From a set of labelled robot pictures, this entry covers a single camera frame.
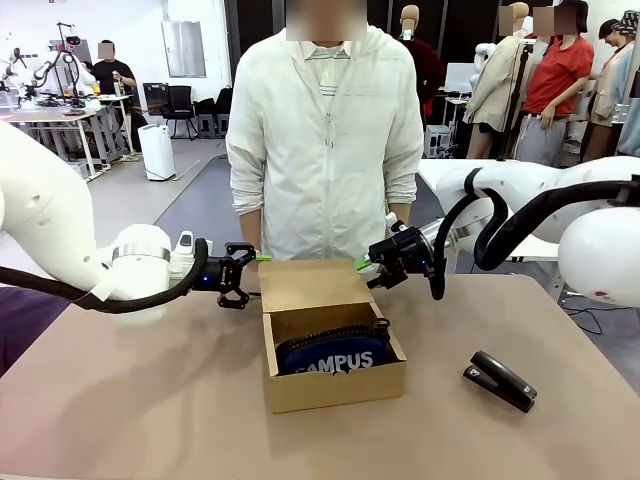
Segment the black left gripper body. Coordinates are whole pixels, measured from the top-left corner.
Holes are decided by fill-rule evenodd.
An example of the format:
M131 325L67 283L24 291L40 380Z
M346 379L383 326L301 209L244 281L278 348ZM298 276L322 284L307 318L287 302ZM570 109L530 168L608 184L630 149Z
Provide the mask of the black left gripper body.
M208 257L192 289L230 293L236 288L236 261L230 256Z

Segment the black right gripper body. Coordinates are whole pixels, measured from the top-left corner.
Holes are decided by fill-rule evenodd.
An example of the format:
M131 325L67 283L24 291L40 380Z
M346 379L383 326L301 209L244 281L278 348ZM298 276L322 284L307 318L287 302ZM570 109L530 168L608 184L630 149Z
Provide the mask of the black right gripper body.
M368 260L381 267L376 281L405 281L409 275L434 275L434 255L414 226L393 226L392 235L369 247Z

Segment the navy zip pencil case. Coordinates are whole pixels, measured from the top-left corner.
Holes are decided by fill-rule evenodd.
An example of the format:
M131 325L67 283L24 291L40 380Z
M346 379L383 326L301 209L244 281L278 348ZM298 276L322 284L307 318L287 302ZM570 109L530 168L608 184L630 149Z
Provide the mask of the navy zip pencil case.
M279 375L348 374L391 363L389 328L389 320L376 318L284 341L275 349Z

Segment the brown cardboard box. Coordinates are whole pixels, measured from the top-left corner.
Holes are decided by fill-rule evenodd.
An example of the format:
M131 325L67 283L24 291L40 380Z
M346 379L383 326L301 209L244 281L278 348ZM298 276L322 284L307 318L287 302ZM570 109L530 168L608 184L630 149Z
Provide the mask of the brown cardboard box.
M348 260L265 262L259 267L269 397L275 413L403 395L407 358L390 331L392 362L350 373L280 376L276 347L287 340L385 318Z

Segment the white plastic crate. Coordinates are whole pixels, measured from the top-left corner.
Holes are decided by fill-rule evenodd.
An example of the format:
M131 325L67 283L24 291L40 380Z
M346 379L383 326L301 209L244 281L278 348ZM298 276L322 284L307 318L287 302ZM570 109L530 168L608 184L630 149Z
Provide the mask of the white plastic crate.
M424 157L446 159L451 156L451 130L445 125L427 125L424 136Z

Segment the person in white jacket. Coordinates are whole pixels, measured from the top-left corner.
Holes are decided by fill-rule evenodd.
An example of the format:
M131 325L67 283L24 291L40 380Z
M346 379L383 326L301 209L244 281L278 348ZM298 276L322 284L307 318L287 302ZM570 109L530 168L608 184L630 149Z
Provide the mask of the person in white jacket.
M241 57L226 134L238 216L273 259L357 258L412 205L423 153L409 51L381 29L324 47L278 33Z

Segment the white air purifier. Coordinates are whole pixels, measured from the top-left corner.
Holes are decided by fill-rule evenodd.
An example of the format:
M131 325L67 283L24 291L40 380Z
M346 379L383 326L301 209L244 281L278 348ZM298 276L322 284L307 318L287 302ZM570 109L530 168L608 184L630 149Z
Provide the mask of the white air purifier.
M176 171L168 127L148 124L137 132L147 179L167 181L174 178Z

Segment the black stapler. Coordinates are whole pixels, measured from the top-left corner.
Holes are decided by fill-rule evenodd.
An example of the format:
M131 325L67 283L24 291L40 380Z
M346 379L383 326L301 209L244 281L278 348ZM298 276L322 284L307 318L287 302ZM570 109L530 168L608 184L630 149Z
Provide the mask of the black stapler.
M537 390L482 350L471 357L463 376L524 413L528 413L535 404Z

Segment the black office chair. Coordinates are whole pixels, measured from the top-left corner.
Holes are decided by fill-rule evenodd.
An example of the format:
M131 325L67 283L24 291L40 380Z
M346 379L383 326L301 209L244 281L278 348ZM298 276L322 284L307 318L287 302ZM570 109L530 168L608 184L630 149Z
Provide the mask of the black office chair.
M193 141L197 138L197 129L193 123L196 118L194 102L191 98L192 87L186 85L170 85L167 92L167 103L161 107L161 115L168 126L173 121L172 139L177 137L177 127L183 121L187 130L187 138Z

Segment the black monitor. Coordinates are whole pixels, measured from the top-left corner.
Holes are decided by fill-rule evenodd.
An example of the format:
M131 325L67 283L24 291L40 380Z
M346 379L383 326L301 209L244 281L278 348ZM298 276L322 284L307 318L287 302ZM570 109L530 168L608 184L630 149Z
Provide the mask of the black monitor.
M148 114L161 116L162 109L170 103L169 85L166 83L144 83L143 92Z

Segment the white background workbench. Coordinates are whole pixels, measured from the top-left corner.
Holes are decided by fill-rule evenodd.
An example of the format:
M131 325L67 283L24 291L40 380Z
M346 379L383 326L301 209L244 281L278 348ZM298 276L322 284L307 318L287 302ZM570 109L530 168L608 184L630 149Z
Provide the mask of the white background workbench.
M100 118L104 112L104 108L0 109L0 121L54 151L89 183L111 169Z

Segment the person in red shirt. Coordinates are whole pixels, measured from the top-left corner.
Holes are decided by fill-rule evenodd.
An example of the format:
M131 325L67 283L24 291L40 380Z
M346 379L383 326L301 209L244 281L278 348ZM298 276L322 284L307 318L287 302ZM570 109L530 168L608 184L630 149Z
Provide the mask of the person in red shirt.
M516 159L545 166L552 166L562 150L577 95L594 61L594 47L583 37L588 3L561 0L552 11L555 40L531 77L514 150Z

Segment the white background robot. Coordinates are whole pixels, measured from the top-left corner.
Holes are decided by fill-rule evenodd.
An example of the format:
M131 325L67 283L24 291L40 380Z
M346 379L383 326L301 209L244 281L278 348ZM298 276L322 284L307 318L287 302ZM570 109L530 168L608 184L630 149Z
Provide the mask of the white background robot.
M76 55L75 48L82 43L76 27L66 22L57 22L56 27L59 40L49 42L49 52L33 72L33 87L74 100L94 97L98 82Z

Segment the person in light blue jacket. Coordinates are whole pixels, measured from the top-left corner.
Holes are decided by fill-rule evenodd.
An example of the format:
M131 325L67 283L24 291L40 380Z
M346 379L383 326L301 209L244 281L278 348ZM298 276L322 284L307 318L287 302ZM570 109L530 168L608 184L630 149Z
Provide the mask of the person in light blue jacket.
M603 64L589 92L588 123L582 140L580 161L587 162L615 154L620 129L613 123L621 104L631 64L640 13L627 10L620 19L610 19L599 29L598 38L614 49Z

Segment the grey wall panel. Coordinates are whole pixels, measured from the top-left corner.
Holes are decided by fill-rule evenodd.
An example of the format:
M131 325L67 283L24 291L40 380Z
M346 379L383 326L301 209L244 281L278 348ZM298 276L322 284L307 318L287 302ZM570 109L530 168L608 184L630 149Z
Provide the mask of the grey wall panel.
M201 25L191 21L161 23L170 78L205 78L206 65Z

